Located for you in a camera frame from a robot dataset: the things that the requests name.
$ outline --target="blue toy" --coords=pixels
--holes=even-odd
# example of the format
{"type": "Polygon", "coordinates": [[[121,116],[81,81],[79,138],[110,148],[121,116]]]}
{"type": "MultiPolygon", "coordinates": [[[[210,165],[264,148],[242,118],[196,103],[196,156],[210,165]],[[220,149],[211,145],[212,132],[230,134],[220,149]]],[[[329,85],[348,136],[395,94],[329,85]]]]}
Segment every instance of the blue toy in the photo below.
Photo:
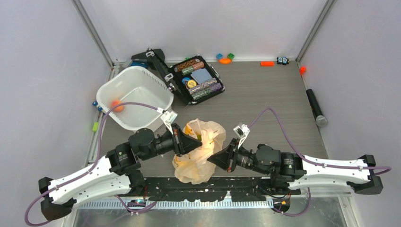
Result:
{"type": "Polygon", "coordinates": [[[99,105],[99,103],[97,103],[97,101],[92,102],[92,106],[97,107],[97,110],[99,112],[101,112],[103,110],[103,108],[99,105]]]}
{"type": "Polygon", "coordinates": [[[288,65],[289,59],[287,57],[277,57],[277,64],[278,65],[288,65]]]}
{"type": "Polygon", "coordinates": [[[216,58],[217,58],[217,60],[220,60],[223,58],[223,55],[219,53],[218,55],[216,55],[216,58]]]}

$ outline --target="green block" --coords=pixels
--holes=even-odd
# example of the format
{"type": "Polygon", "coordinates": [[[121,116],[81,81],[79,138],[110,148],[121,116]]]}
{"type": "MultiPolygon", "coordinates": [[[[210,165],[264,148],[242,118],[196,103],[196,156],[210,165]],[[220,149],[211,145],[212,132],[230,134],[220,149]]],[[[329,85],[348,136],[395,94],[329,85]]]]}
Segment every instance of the green block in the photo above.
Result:
{"type": "Polygon", "coordinates": [[[92,131],[97,131],[98,127],[99,127],[99,122],[93,123],[92,131]]]}
{"type": "Polygon", "coordinates": [[[235,57],[235,55],[233,55],[232,53],[229,53],[227,55],[227,58],[230,59],[230,60],[232,60],[234,57],[235,57]]]}

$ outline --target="metal floor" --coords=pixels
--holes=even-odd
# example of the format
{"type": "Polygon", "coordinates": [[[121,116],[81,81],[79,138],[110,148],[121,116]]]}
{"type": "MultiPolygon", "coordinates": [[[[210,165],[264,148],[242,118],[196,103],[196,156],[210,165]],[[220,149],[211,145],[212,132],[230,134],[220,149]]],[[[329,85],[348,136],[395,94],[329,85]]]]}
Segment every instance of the metal floor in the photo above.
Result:
{"type": "MultiPolygon", "coordinates": [[[[260,111],[270,106],[279,114],[288,136],[298,150],[313,157],[327,157],[295,62],[287,66],[275,65],[274,67],[261,67],[260,63],[255,61],[233,62],[229,65],[218,62],[211,64],[220,74],[226,90],[196,106],[185,106],[180,100],[175,99],[172,105],[173,110],[178,113],[175,123],[181,128],[184,128],[188,121],[196,118],[202,121],[215,121],[227,131],[227,139],[223,146],[225,147],[232,138],[236,137],[232,130],[234,126],[239,122],[250,124],[260,111]]],[[[164,127],[156,131],[159,134],[164,132],[164,127]]],[[[102,155],[118,144],[126,142],[132,134],[112,119],[108,119],[103,133],[102,155]]],[[[292,152],[276,119],[270,112],[266,112],[252,127],[244,147],[255,149],[259,143],[267,143],[283,152],[292,152]]],[[[140,170],[144,177],[174,176],[173,157],[173,152],[169,152],[163,157],[158,156],[141,161],[140,170]]],[[[231,174],[216,168],[214,173],[214,176],[227,175],[257,176],[260,174],[243,168],[237,168],[231,174]]]]}
{"type": "MultiPolygon", "coordinates": [[[[301,212],[304,198],[291,198],[289,213],[301,212]]],[[[152,210],[133,217],[126,210],[78,210],[74,227],[346,227],[339,200],[312,197],[309,211],[300,217],[285,217],[270,209],[152,210]]]]}

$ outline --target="gray table surface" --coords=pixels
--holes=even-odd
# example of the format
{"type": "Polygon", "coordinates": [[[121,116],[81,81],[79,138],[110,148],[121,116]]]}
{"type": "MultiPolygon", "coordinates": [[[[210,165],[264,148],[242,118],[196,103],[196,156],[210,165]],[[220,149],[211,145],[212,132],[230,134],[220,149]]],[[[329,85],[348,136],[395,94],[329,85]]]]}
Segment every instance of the gray table surface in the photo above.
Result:
{"type": "MultiPolygon", "coordinates": [[[[279,114],[289,138],[302,154],[327,158],[296,63],[274,67],[261,67],[256,61],[211,64],[220,74],[226,90],[196,106],[186,106],[176,98],[172,108],[178,113],[175,123],[181,128],[196,118],[217,122],[227,131],[225,147],[236,137],[232,130],[234,126],[239,122],[250,124],[260,111],[270,106],[279,114]]],[[[161,127],[155,133],[164,132],[164,127],[161,127]]],[[[126,142],[132,134],[112,119],[107,120],[102,138],[102,155],[126,142]]],[[[256,149],[259,143],[267,143],[282,152],[293,152],[270,112],[266,112],[252,127],[244,147],[256,149]]],[[[173,157],[173,152],[169,152],[163,157],[141,161],[140,170],[144,177],[174,176],[173,157]]],[[[216,168],[213,176],[259,175],[239,167],[231,174],[216,168]]]]}

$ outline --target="black handle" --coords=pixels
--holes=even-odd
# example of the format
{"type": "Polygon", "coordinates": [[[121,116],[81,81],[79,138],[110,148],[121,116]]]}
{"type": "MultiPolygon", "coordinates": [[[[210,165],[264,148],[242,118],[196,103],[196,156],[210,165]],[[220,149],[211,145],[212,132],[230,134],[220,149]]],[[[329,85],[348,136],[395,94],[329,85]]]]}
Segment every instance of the black handle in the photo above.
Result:
{"type": "Polygon", "coordinates": [[[306,94],[308,95],[309,103],[312,107],[312,112],[314,113],[314,118],[316,119],[317,116],[323,116],[322,110],[320,109],[320,106],[317,103],[313,90],[312,89],[306,90],[306,94]]]}

